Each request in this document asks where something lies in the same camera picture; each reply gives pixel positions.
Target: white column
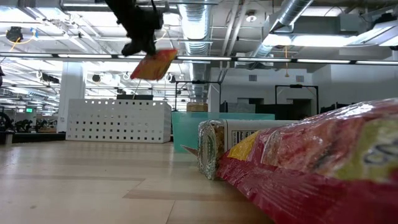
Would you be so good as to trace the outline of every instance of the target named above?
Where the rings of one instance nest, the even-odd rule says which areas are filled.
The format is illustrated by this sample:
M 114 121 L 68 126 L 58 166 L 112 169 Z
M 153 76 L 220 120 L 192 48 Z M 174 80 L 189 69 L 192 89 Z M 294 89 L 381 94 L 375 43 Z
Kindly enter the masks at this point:
M 60 106 L 57 132 L 67 131 L 68 105 L 70 99 L 84 99 L 86 72 L 81 62 L 64 62 L 62 68 Z
M 209 105 L 209 113 L 220 112 L 220 86 L 218 84 L 209 85 L 207 103 Z

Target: ductwork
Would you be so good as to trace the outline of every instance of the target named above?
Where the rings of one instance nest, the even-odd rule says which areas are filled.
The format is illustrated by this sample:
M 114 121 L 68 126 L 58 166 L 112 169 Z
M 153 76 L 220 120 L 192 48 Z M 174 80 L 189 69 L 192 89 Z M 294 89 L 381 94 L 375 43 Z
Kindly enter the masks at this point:
M 178 5 L 182 16 L 182 30 L 188 40 L 204 40 L 209 35 L 210 28 L 210 6 L 203 4 L 181 4 Z M 188 55 L 208 55 L 209 43 L 186 42 L 185 48 Z M 209 80 L 210 69 L 204 63 L 190 64 L 191 80 Z M 205 101 L 208 85 L 192 85 L 193 100 Z
M 275 32 L 277 29 L 283 27 L 289 27 L 283 32 L 292 32 L 294 22 L 303 14 L 307 7 L 311 5 L 313 0 L 285 0 L 282 4 L 275 20 L 267 18 L 269 24 L 267 30 L 265 30 L 266 36 L 271 32 Z M 274 47 L 268 44 L 266 41 L 266 36 L 264 41 L 258 46 L 258 48 L 251 54 L 251 57 L 266 57 L 271 52 Z

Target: ceiling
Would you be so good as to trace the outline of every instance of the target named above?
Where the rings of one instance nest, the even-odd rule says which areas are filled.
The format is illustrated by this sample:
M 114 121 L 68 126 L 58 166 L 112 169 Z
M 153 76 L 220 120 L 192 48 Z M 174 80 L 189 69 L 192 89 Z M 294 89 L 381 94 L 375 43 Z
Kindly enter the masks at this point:
M 91 2 L 91 1 L 64 1 L 64 2 Z M 233 0 L 208 1 L 211 5 L 210 37 L 207 41 L 211 42 L 210 55 L 221 54 L 223 42 L 227 33 L 227 25 Z M 241 24 L 238 33 L 239 40 L 233 46 L 232 54 L 248 53 L 256 49 L 263 40 L 262 28 L 268 15 L 277 12 L 280 9 L 282 1 L 251 1 L 248 4 L 248 10 L 255 10 L 257 19 L 248 22 L 245 19 Z M 358 15 L 358 12 L 366 9 L 373 11 L 382 7 L 398 4 L 398 1 L 336 1 L 336 0 L 316 0 L 302 14 L 303 17 L 337 17 L 345 10 L 350 14 Z M 174 12 L 178 11 L 175 4 L 171 4 Z M 116 17 L 112 12 L 106 11 L 56 11 L 53 9 L 39 10 L 40 13 L 29 13 L 16 7 L 0 7 L 0 52 L 40 52 L 54 54 L 119 54 L 124 44 L 128 42 L 126 31 L 122 26 L 117 25 Z M 5 35 L 11 26 L 22 27 L 25 44 L 9 42 Z M 164 14 L 164 27 L 156 33 L 158 49 L 175 47 L 179 49 L 179 55 L 185 55 L 185 42 L 187 41 L 181 26 L 180 15 L 174 13 Z M 295 57 L 295 58 L 360 58 L 361 59 L 384 59 L 391 55 L 388 47 L 361 47 L 359 48 L 338 48 L 338 47 L 305 47 L 305 46 L 286 46 L 284 48 L 274 47 L 271 54 L 274 57 Z M 62 63 L 61 61 L 38 61 L 24 60 L 21 58 L 5 58 L 1 63 L 2 69 L 6 74 L 4 83 L 15 85 L 46 85 L 40 81 L 40 72 L 49 74 L 62 81 Z M 170 75 L 162 80 L 139 81 L 130 80 L 129 75 L 137 66 L 137 62 L 84 62 L 88 75 L 87 98 L 111 98 L 116 96 L 116 90 L 113 88 L 96 89 L 98 86 L 114 86 L 112 80 L 120 80 L 116 83 L 120 88 L 128 87 L 130 90 L 135 86 L 143 88 L 153 88 L 154 90 L 138 90 L 137 94 L 154 94 L 157 99 L 166 98 L 174 101 L 175 85 L 169 82 Z M 311 72 L 310 65 L 293 65 L 294 68 L 307 69 Z M 284 64 L 275 64 L 276 70 L 283 68 Z M 168 72 L 176 80 L 190 81 L 189 63 L 173 63 Z M 108 82 L 93 82 L 93 75 L 111 76 Z M 187 85 L 187 91 L 182 91 L 178 101 L 189 101 L 192 87 Z M 42 98 L 39 105 L 58 103 L 60 87 L 54 85 L 53 88 L 23 88 L 25 91 L 14 89 L 1 89 L 3 96 L 12 98 Z M 2 100 L 0 104 L 8 108 L 30 104 L 29 100 Z M 179 103 L 178 108 L 184 109 L 185 103 Z

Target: white perforated cabinet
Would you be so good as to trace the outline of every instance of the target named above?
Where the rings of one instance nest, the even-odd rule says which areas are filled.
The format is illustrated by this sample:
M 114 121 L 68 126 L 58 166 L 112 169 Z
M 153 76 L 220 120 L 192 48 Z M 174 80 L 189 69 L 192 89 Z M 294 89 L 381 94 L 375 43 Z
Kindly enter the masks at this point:
M 70 100 L 67 140 L 170 141 L 171 106 L 148 100 Z

